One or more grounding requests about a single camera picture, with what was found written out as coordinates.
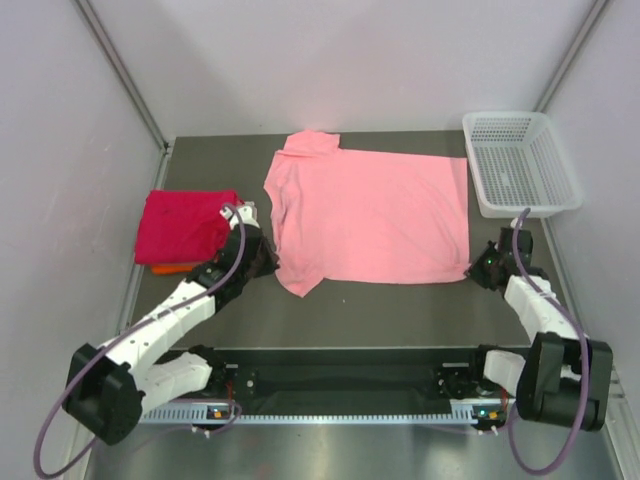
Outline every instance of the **gray table surface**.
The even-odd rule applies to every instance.
[[[179,138],[167,189],[235,188],[256,201],[271,235],[270,202],[262,184],[283,135]],[[460,132],[351,133],[345,148],[464,156]],[[469,196],[471,253],[496,239],[506,221],[480,216]],[[559,282],[539,222],[528,222],[536,241],[534,263]],[[179,277],[145,272],[135,315],[162,301]],[[497,293],[469,281],[449,285],[392,286],[323,281],[306,298],[282,288],[274,277],[255,281],[246,293],[180,343],[224,347],[470,346],[524,344],[516,315]],[[239,426],[205,440],[190,432],[158,435],[164,427],[139,426],[121,444],[92,455],[87,480],[342,480],[530,478],[516,465],[506,435],[468,437],[411,425]],[[532,466],[548,464],[562,447],[566,429],[522,422],[518,443]],[[144,449],[136,446],[156,437]],[[567,462],[549,479],[621,478],[604,433],[581,434]]]
[[[258,207],[258,220],[272,238],[271,202],[263,184],[285,135],[178,138],[164,188],[235,189]],[[464,135],[449,132],[342,134],[342,148],[450,157],[466,156]],[[470,251],[474,258],[497,240],[508,220],[483,218],[469,176]],[[544,268],[559,292],[542,225],[528,221],[534,235],[533,262]],[[143,274],[133,319],[164,300],[180,275]],[[480,343],[523,345],[528,338],[511,308],[495,292],[469,280],[444,285],[381,285],[324,280],[304,299],[286,291],[275,276],[247,285],[244,294],[213,319],[189,332],[178,347],[451,347]]]

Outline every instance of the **white plastic basket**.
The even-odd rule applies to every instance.
[[[543,218],[582,204],[575,175],[546,115],[469,113],[462,125],[484,217],[512,218],[531,207],[531,217]]]

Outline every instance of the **folded red cloth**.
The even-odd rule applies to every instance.
[[[135,262],[141,265],[197,263],[224,245],[229,223],[220,215],[224,203],[241,203],[236,192],[153,190],[138,227]]]

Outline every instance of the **pink polo shirt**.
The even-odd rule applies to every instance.
[[[339,148],[339,135],[287,138],[265,181],[278,280],[304,297],[323,278],[455,282],[469,265],[467,160]]]

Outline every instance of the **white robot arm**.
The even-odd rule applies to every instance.
[[[199,323],[218,313],[239,296],[246,283],[271,274],[277,257],[262,234],[253,205],[238,207],[245,231],[245,247],[240,250],[238,219],[231,211],[221,214],[229,220],[231,232],[215,257],[195,267],[166,300],[143,320],[146,326],[130,333],[124,341],[99,360],[75,387],[63,408],[108,445],[122,440],[146,412],[186,393],[202,390],[212,378],[215,358],[211,349],[195,347],[167,363],[156,364],[160,357]],[[238,268],[215,291],[210,289],[236,261]],[[84,345],[74,354],[67,383],[84,368],[100,349]]]
[[[525,420],[571,427],[580,403],[581,349],[578,334],[560,310],[544,271],[531,266],[531,232],[520,230],[517,252],[511,241],[514,230],[503,228],[498,243],[487,248],[467,271],[483,288],[498,290],[518,314],[531,346],[525,357],[499,346],[478,349],[478,381],[489,380],[516,399],[518,413]],[[515,262],[540,291],[532,288]],[[613,353],[605,342],[586,339],[589,352],[589,395],[582,429],[596,431],[604,425]]]
[[[556,298],[547,280],[537,276],[531,278],[542,289],[545,296]],[[569,322],[522,277],[512,276],[509,279],[504,300],[518,314],[531,342],[538,333],[547,332],[556,333],[561,338],[577,340],[578,335]],[[487,352],[484,376],[515,397],[524,365],[525,359],[521,355],[505,350],[491,350]],[[563,375],[575,378],[569,369],[565,369]]]

